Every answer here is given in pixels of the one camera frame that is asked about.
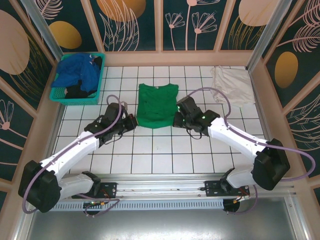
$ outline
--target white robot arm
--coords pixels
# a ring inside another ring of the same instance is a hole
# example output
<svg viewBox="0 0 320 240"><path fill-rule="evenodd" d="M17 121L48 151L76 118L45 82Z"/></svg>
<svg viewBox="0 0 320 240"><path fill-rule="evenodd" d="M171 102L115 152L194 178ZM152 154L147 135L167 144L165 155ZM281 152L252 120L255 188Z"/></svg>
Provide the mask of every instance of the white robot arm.
<svg viewBox="0 0 320 240"><path fill-rule="evenodd" d="M225 120L213 111L203 113L195 104L192 97L187 96L177 102L178 112L175 113L173 127L195 130L205 136L216 138L231 147L237 149L248 159L248 166L231 168L220 179L219 187L226 193L246 185L259 185L266 190L272 190L284 174L290 169L287 156L284 151L267 148L252 143L229 130L230 127L237 132L254 139L256 142L267 143L265 139L254 137L231 124L226 126ZM125 107L122 106L121 118L109 131L90 137L82 142L89 135L100 132L111 125L119 112L119 105L111 103L105 114L90 123L84 132L72 143L51 157L36 163L30 161L24 167L18 194L23 197L27 186L32 178L54 159L56 155L64 152L70 145L78 143L71 150L66 151L54 164L50 165L32 185L27 196L27 201L45 213L53 208L56 203L64 198L76 195L91 193L96 196L100 190L101 180L91 172L83 172L74 177L63 178L63 176L84 156L103 146L110 141L115 134L122 135L125 132L135 129L138 125L136 118L128 115ZM281 143L273 139L271 145L281 146Z"/></svg>
<svg viewBox="0 0 320 240"><path fill-rule="evenodd" d="M272 190L290 169L290 164L284 150L268 148L257 143L268 143L282 146L281 142L273 139L268 142L252 136L228 123L225 119L211 110L202 112L192 97L186 96L177 102L179 112L175 113L173 126L194 130L202 135L218 139L237 149L248 159L248 165L231 168L220 180L220 187L225 192L246 185L259 185L266 190ZM251 142L238 134L254 140Z"/></svg>
<svg viewBox="0 0 320 240"><path fill-rule="evenodd" d="M18 194L23 197L33 177L48 163L52 162L32 185L27 196L29 203L45 213L53 208L61 199L87 193L96 196L101 190L101 180L93 173L84 171L82 174L73 177L63 178L63 176L84 156L112 140L114 135L122 136L122 134L136 128L138 125L137 119L132 114L128 114L125 107L122 106L121 116L124 115L124 117L121 117L110 130L80 141L108 128L115 121L118 113L119 105L111 103L108 105L104 115L99 116L95 121L86 126L84 131L64 149L39 163L33 160L28 162L23 170ZM78 144L67 150L74 143ZM53 162L52 160L60 153L64 154Z"/></svg>

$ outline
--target dandelion illustration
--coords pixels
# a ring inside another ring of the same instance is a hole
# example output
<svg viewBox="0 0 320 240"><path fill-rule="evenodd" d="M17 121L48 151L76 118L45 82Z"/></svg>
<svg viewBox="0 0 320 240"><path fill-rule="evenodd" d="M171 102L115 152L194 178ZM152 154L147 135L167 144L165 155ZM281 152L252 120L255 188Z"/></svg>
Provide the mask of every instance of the dandelion illustration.
<svg viewBox="0 0 320 240"><path fill-rule="evenodd" d="M210 5L219 3L220 0L186 0L186 3L189 5L188 13L186 15L186 28L185 28L185 50L188 50L188 27L189 27L189 16L191 7L197 5Z"/></svg>
<svg viewBox="0 0 320 240"><path fill-rule="evenodd" d="M198 34L209 33L217 30L215 13L203 13L199 18L199 12L192 14L192 24L195 32L194 50L197 50Z"/></svg>
<svg viewBox="0 0 320 240"><path fill-rule="evenodd" d="M183 17L181 16L181 12L179 14L173 13L172 16L171 16L171 13L167 13L165 15L165 19L166 19L166 22L168 23L169 28L170 28L172 46L173 46L173 50L175 51L176 48L175 48L175 43L174 43L174 37L172 34L172 29L183 27L184 25L186 25L186 23L185 23L185 21L183 21Z"/></svg>
<svg viewBox="0 0 320 240"><path fill-rule="evenodd" d="M10 128L10 122L11 122L12 116L14 114L14 109L15 109L15 105L11 101L8 101L7 105L6 105L6 103L3 99L0 100L0 130L4 130L4 131L9 130L9 131L13 132L14 134L26 139L27 138L26 136L14 131ZM3 142L4 144L7 144L7 145L14 147L16 149L23 150L23 147L15 145L15 144L8 142L6 140L3 140L1 138L0 138L0 142Z"/></svg>

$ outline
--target pink line drawing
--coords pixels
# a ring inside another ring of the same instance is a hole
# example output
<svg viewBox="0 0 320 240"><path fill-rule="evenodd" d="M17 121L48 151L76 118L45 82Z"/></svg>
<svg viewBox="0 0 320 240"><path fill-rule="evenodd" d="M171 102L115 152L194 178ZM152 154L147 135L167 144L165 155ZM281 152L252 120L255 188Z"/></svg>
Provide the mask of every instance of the pink line drawing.
<svg viewBox="0 0 320 240"><path fill-rule="evenodd" d="M301 27L292 40L282 42L277 47L284 44L292 43L293 49L296 52L308 52L311 53L313 49L317 48L320 44L320 25L309 26L305 25Z"/></svg>
<svg viewBox="0 0 320 240"><path fill-rule="evenodd" d="M305 6L304 13L294 20L288 27L291 27L301 18L305 24L309 25L310 27L318 25L320 22L320 1L319 0L309 0L307 5Z"/></svg>
<svg viewBox="0 0 320 240"><path fill-rule="evenodd" d="M0 164L9 165L9 166L18 166L18 163L9 163L9 162L2 162L2 161L0 161Z"/></svg>
<svg viewBox="0 0 320 240"><path fill-rule="evenodd" d="M15 109L15 105L11 102L8 101L7 105L5 103L5 101L3 99L0 100L0 130L9 130L11 132L13 132L14 134L27 139L26 136L16 132L15 130L10 128L10 122L12 120L13 114L14 114L14 109ZM13 148L19 149L19 150L23 150L23 147L20 147L16 144L13 144L11 142L8 142L6 140L3 140L0 138L0 142L7 144Z"/></svg>
<svg viewBox="0 0 320 240"><path fill-rule="evenodd" d="M308 0L304 13L293 21L289 27L301 18L303 18L305 26L299 28L293 39L282 42L276 47L292 43L293 49L300 53L311 53L317 48L320 44L320 0Z"/></svg>
<svg viewBox="0 0 320 240"><path fill-rule="evenodd" d="M188 27L189 27L189 17L191 7L197 5L210 5L219 3L220 0L186 0L186 3L189 5L188 12L186 15L186 27L185 27L185 50L188 51Z"/></svg>
<svg viewBox="0 0 320 240"><path fill-rule="evenodd" d="M35 0L35 3L42 17L48 20L55 19L63 8L62 0Z"/></svg>
<svg viewBox="0 0 320 240"><path fill-rule="evenodd" d="M106 0L101 0L104 11L110 17L105 18L99 13L104 25L103 45L110 52L129 51L132 46L135 51L139 44L139 25L135 13L123 1L123 10L115 0L109 2L112 8Z"/></svg>
<svg viewBox="0 0 320 240"><path fill-rule="evenodd" d="M217 30L215 13L203 13L199 18L199 12L192 14L192 24L195 32L194 50L197 50L198 34L209 33Z"/></svg>
<svg viewBox="0 0 320 240"><path fill-rule="evenodd" d="M169 28L170 28L172 47L173 47L173 50L175 51L176 47L175 47L175 43L174 43L174 36L172 33L172 29L183 27L184 25L186 25L186 23L185 23L185 21L183 21L183 17L181 16L181 12L179 14L173 13L172 16L170 13L167 13L165 15L165 19L166 19L166 22L168 23Z"/></svg>
<svg viewBox="0 0 320 240"><path fill-rule="evenodd" d="M301 150L320 149L320 94L309 104L291 110L287 119L295 141L304 145ZM301 129L292 129L293 125Z"/></svg>

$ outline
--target metal frame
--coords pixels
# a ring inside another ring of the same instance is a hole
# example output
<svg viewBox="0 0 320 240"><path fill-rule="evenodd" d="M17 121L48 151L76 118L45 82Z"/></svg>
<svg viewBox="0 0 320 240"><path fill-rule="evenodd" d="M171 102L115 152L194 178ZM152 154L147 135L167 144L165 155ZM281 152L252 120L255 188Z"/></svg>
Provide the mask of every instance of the metal frame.
<svg viewBox="0 0 320 240"><path fill-rule="evenodd" d="M302 210L300 205L298 204L297 198L289 196L285 197L284 201L296 239L310 240L310 231L307 227L307 223L302 214Z"/></svg>
<svg viewBox="0 0 320 240"><path fill-rule="evenodd" d="M270 17L269 23L264 28L253 53L247 63L247 69L249 72L253 71L257 63L259 62L262 54L267 48L269 42L272 40L276 33L279 25L281 24L286 10L289 9L292 0L281 0L276 6L272 16Z"/></svg>
<svg viewBox="0 0 320 240"><path fill-rule="evenodd" d="M208 199L200 188L205 181L218 181L222 174L189 173L189 174L106 174L98 175L102 183L118 183L117 198L121 200L177 200ZM280 182L273 191L257 187L259 198L289 197L296 195L290 182ZM215 196L211 199L232 199L232 196Z"/></svg>
<svg viewBox="0 0 320 240"><path fill-rule="evenodd" d="M38 6L36 5L36 2L30 1L30 0L20 0L20 1L23 4L24 8L26 9L26 12L31 17L36 28L41 33L41 36L47 43L52 54L59 61L64 54L60 46L56 42L56 39L53 36L52 32L50 31L48 24L46 23L45 19L42 17L38 9Z"/></svg>

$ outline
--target plastic basket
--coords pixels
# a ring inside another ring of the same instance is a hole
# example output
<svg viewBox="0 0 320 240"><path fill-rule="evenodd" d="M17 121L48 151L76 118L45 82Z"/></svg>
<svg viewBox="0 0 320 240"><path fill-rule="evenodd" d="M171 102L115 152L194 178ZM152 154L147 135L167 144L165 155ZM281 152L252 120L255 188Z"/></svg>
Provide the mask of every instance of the plastic basket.
<svg viewBox="0 0 320 240"><path fill-rule="evenodd" d="M102 58L102 65L101 65L101 71L100 71L100 78L99 78L99 84L98 89L95 93L89 95L86 98L69 98L65 99L65 87L53 87L50 92L50 100L53 102L59 102L63 105L70 106L70 105L97 105L99 101L99 95L100 95L100 88L101 88L101 82L102 82L102 76L104 74L104 66L105 66L105 54L104 53L90 53L92 56L97 56ZM70 57L71 54L63 55L61 60L64 60L68 57Z"/></svg>

